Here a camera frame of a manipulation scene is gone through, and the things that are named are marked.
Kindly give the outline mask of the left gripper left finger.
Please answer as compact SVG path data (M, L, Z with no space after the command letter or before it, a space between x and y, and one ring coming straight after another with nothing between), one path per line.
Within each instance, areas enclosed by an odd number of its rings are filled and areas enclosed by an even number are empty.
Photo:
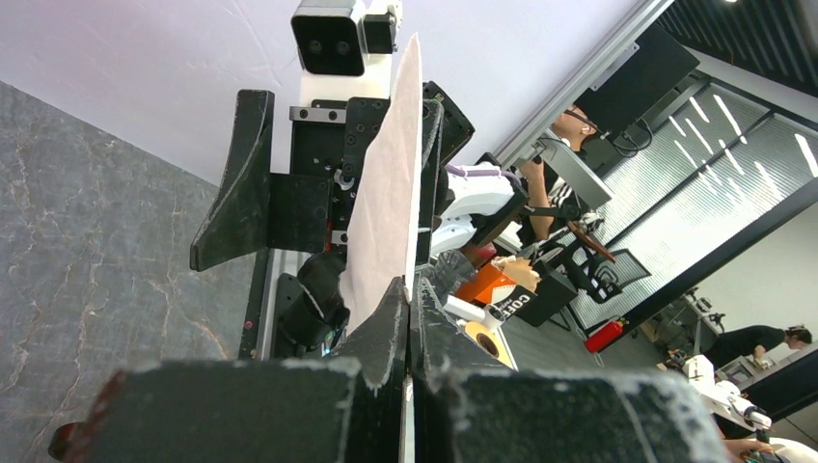
M409 302L402 277L390 282L373 314L336 350L360 374L345 431L345 462L399 462Z

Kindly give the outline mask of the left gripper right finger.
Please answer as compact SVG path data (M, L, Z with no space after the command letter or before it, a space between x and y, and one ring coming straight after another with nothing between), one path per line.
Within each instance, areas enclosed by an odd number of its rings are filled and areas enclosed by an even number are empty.
M481 370L507 371L470 338L443 309L434 285L418 278L412 292L409 321L409 371L413 383L414 451L417 462L453 462L455 434L469 420L459 381Z

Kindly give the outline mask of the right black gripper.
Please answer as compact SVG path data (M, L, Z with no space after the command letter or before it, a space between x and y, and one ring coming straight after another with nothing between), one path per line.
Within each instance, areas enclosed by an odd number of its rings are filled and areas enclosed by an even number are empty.
M423 83L422 97L416 265L430 259L432 226L445 196L443 168L476 132L435 82ZM239 91L221 183L190 245L190 268L203 272L266 245L310 254L345 246L366 151L390 104L352 97L291 107L289 171L270 176L275 95Z

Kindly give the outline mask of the white paper coffee filter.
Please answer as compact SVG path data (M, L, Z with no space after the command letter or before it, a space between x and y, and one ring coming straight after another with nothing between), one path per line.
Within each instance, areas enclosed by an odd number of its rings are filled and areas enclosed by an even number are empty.
M347 262L339 281L351 334L375 312L393 278L414 285L420 213L422 77L419 37L404 49L390 108L366 158L347 229Z

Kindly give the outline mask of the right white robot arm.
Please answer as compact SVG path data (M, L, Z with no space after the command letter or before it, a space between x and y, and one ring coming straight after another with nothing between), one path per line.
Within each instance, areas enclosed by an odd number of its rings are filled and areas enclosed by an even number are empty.
M316 99L290 110L290 170L270 170L275 97L238 93L228 161L209 212L190 246L190 267L205 271L246 255L260 264L275 250L304 253L292 277L299 293L274 312L275 358L299 357L336 344L350 311L339 279L368 146L389 109L385 98ZM435 82L423 84L422 190L417 264L479 248L525 203L520 180L485 154L474 166L453 156L474 127Z

